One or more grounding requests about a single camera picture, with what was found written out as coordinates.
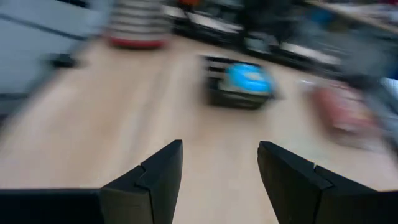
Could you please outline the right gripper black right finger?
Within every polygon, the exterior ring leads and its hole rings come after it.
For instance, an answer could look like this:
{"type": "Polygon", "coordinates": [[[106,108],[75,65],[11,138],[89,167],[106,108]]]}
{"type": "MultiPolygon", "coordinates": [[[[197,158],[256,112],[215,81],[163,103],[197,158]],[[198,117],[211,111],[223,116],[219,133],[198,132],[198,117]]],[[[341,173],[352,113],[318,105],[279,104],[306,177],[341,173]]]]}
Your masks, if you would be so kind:
{"type": "Polygon", "coordinates": [[[348,195],[375,191],[270,141],[259,143],[257,163],[279,224],[315,224],[327,190],[348,195]]]}

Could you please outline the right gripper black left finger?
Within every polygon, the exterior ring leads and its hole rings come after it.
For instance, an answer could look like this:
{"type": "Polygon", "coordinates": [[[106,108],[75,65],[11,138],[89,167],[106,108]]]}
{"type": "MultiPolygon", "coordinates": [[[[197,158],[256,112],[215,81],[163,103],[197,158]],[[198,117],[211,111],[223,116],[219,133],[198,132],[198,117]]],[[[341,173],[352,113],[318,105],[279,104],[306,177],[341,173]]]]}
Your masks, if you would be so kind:
{"type": "Polygon", "coordinates": [[[172,224],[183,143],[174,140],[100,190],[105,224],[172,224]]]}

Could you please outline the clear plastic container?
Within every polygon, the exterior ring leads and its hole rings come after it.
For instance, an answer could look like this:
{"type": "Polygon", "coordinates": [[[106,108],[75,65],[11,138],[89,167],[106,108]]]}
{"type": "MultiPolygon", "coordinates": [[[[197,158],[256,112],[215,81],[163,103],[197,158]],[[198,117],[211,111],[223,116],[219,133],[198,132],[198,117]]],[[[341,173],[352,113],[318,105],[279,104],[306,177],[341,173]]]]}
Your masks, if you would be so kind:
{"type": "MultiPolygon", "coordinates": [[[[319,117],[320,122],[323,125],[323,129],[325,132],[329,135],[330,139],[334,140],[334,142],[343,145],[343,146],[350,146],[350,147],[355,147],[355,148],[360,148],[360,149],[367,149],[367,150],[372,150],[376,151],[384,146],[384,141],[383,141],[383,133],[380,125],[378,125],[377,120],[374,116],[374,120],[378,126],[378,132],[374,134],[352,134],[352,133],[347,133],[343,131],[334,131],[326,126],[324,123],[324,120],[320,117],[320,112],[315,106],[315,103],[312,100],[311,93],[314,87],[316,86],[321,86],[321,85],[341,85],[341,86],[347,86],[350,87],[348,84],[336,80],[318,80],[318,81],[301,81],[302,85],[302,90],[303,92],[307,95],[310,104],[312,105],[312,108],[315,109],[316,115],[319,117]]],[[[355,92],[359,93],[363,100],[363,94],[360,93],[358,90],[355,90],[352,88],[355,92]]]]}

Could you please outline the red snack packet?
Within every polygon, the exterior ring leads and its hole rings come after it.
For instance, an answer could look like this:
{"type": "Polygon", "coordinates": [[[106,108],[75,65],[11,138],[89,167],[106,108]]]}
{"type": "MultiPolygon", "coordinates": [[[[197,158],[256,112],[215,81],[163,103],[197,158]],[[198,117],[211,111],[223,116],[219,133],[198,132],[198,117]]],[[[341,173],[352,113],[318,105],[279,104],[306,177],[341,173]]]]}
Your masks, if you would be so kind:
{"type": "Polygon", "coordinates": [[[326,126],[334,131],[352,134],[374,134],[378,126],[362,96],[341,85],[313,88],[311,97],[326,126]]]}

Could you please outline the blue frosted donut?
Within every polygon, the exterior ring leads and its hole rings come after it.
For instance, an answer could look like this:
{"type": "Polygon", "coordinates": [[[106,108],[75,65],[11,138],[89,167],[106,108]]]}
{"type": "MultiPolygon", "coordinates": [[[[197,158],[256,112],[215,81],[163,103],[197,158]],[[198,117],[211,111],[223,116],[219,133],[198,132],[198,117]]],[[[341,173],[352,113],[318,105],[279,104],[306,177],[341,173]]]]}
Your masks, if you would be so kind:
{"type": "Polygon", "coordinates": [[[233,63],[226,69],[225,75],[225,85],[236,91],[265,95],[273,90],[271,76],[257,65],[233,63]]]}

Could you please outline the black plastic basket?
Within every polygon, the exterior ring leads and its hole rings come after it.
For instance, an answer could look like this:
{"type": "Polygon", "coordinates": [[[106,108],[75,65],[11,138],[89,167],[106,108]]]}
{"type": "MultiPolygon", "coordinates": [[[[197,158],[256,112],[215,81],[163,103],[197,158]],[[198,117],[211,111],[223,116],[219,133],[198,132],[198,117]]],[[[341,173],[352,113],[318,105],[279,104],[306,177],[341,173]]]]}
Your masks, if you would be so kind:
{"type": "Polygon", "coordinates": [[[279,96],[277,85],[269,72],[273,82],[273,90],[270,94],[250,94],[236,91],[225,85],[226,69],[233,63],[248,63],[250,65],[260,66],[266,70],[259,64],[212,55],[202,55],[201,59],[205,76],[203,87],[206,100],[210,105],[244,110],[258,110],[268,104],[268,102],[276,100],[279,96]]]}

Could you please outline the red mesh container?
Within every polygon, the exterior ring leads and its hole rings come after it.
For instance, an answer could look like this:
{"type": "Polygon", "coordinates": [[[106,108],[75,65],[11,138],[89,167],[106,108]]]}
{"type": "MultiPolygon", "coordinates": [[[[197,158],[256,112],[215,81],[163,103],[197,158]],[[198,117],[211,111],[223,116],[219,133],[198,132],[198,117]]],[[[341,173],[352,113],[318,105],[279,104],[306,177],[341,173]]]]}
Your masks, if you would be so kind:
{"type": "Polygon", "coordinates": [[[164,46],[171,24],[164,0],[114,0],[106,37],[114,44],[133,48],[164,46]]]}

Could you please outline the black table clamp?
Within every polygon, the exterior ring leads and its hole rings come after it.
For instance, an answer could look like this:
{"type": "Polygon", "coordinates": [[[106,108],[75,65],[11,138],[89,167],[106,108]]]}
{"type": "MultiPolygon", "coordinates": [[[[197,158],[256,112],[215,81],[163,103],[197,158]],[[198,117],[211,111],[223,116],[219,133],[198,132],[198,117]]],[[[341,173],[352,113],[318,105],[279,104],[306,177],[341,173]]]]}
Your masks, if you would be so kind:
{"type": "Polygon", "coordinates": [[[48,62],[54,68],[73,68],[78,65],[78,61],[70,54],[53,54],[48,62]]]}

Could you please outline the black metal table frame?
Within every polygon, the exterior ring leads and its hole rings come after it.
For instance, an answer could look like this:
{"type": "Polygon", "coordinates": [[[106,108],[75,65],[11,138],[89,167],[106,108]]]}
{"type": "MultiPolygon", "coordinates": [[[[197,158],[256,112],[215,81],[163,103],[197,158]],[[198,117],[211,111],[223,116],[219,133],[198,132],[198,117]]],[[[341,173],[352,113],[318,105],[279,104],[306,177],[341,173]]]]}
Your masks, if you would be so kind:
{"type": "Polygon", "coordinates": [[[165,6],[173,31],[253,57],[324,75],[341,73],[341,59],[326,53],[290,0],[204,0],[191,11],[165,6]]]}

